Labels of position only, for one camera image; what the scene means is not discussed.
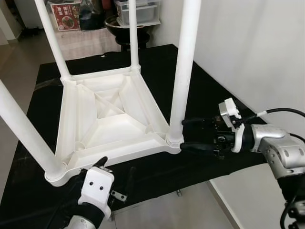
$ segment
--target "tiled floor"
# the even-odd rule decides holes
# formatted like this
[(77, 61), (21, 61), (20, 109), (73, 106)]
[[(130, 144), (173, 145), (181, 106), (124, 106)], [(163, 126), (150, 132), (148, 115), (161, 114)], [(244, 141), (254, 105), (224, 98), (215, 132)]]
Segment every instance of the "tiled floor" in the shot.
[[(0, 46), (0, 79), (24, 112), (28, 110), (39, 65), (53, 61), (44, 34), (14, 46)], [(17, 138), (0, 119), (0, 199), (17, 142)], [(182, 197), (170, 193), (121, 209), (115, 212), (113, 222), (104, 221), (101, 228), (232, 229), (205, 183), (185, 188), (182, 193)]]

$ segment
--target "black tablecloth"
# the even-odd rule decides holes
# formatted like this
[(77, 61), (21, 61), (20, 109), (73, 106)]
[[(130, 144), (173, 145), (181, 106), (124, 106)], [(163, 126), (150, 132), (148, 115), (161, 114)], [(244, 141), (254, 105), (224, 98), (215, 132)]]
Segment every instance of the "black tablecloth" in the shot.
[[(165, 45), (139, 50), (139, 57), (142, 76), (164, 117), (169, 121), (177, 48), (174, 45)], [(105, 57), (93, 56), (67, 61), (67, 65), (71, 74), (122, 68), (130, 65), (130, 53), (110, 52)], [(55, 63), (42, 64), (37, 83), (52, 79), (56, 82), (59, 77)], [(33, 93), (27, 113), (53, 151), (57, 140), (61, 97), (60, 83), (40, 88)], [(215, 116), (219, 114), (218, 104), (229, 97), (233, 96), (194, 63), (186, 117)], [(242, 107), (241, 114), (246, 116), (252, 112)], [(184, 137), (189, 141), (211, 142), (212, 139), (211, 134), (196, 131), (185, 131)], [(265, 163), (264, 157), (251, 152), (226, 153), (225, 160), (190, 152), (181, 152), (177, 155), (160, 152), (117, 164), (110, 167), (115, 175), (114, 190), (124, 192), (127, 174), (131, 167), (136, 167), (136, 174), (132, 195), (125, 204), (114, 202), (112, 210), (261, 163)], [(67, 193), (71, 182), (63, 187), (51, 186), (45, 181), (42, 169), (22, 144), (18, 143), (0, 205), (0, 228), (45, 228), (50, 215), (65, 196), (64, 193)], [(73, 197), (72, 199), (75, 200), (79, 192), (80, 187), (69, 193), (69, 199)]]

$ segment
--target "red poster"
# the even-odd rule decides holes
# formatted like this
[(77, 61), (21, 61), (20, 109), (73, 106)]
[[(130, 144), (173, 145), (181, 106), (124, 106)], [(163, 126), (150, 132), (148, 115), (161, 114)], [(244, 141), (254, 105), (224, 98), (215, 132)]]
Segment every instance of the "red poster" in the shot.
[(59, 31), (80, 29), (80, 3), (52, 4)]

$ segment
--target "table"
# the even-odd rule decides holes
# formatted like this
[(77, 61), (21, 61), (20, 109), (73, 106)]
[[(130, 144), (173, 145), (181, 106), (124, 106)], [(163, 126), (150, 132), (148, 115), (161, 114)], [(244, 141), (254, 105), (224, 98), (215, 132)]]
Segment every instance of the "table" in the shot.
[[(139, 60), (143, 78), (151, 90), (159, 108), (167, 121), (170, 118), (173, 82), (177, 60), (177, 48), (165, 45), (139, 50)], [(130, 65), (129, 52), (110, 52), (105, 57), (93, 56), (67, 61), (71, 74), (82, 74)], [(33, 93), (27, 116), (41, 136), (55, 151), (59, 123), (62, 85), (55, 63), (40, 66), (37, 84), (52, 81), (49, 86), (40, 87)], [(186, 117), (212, 117), (219, 114), (218, 104), (233, 97), (196, 63), (193, 64), (192, 78)], [(253, 114), (239, 103), (241, 115)], [(210, 133), (185, 130), (186, 141), (204, 140), (212, 142)], [(114, 190), (124, 193), (127, 174), (136, 167), (134, 190), (124, 204), (115, 201), (112, 210), (155, 198), (180, 188), (215, 177), (228, 175), (239, 169), (265, 163), (264, 156), (243, 151), (227, 153), (224, 160), (214, 156), (181, 152), (170, 155), (160, 152), (110, 167), (115, 176)], [(51, 186), (43, 177), (43, 171), (35, 160), (18, 143), (8, 181), (0, 205), (0, 228), (44, 228), (62, 198), (71, 187), (72, 181), (62, 187)], [(80, 188), (69, 193), (64, 203), (75, 204)], [(58, 228), (60, 220), (55, 219), (50, 228)]]

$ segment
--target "white cylindrical leg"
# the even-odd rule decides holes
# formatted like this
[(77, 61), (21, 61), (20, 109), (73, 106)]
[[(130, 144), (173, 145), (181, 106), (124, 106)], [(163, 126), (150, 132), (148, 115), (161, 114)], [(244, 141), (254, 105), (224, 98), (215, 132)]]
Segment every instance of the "white cylindrical leg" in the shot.
[(72, 77), (69, 73), (66, 62), (62, 56), (61, 49), (56, 40), (55, 32), (52, 26), (52, 23), (49, 18), (48, 11), (46, 6), (44, 5), (44, 0), (35, 0), (36, 7), (38, 9), (38, 13), (41, 19), (41, 22), (44, 27), (44, 31), (46, 32), (50, 47), (52, 49), (56, 64), (58, 66), (59, 72), (61, 73), (62, 80), (71, 80)]
[(201, 0), (184, 0), (183, 15), (176, 67), (173, 103), (166, 141), (178, 148), (183, 142), (181, 121), (184, 119), (193, 67), (194, 51), (200, 16)]
[(135, 0), (129, 0), (129, 35), (132, 70), (140, 69), (138, 54), (137, 9)]
[(0, 116), (34, 157), (49, 180), (62, 177), (66, 165), (58, 160), (0, 81)]

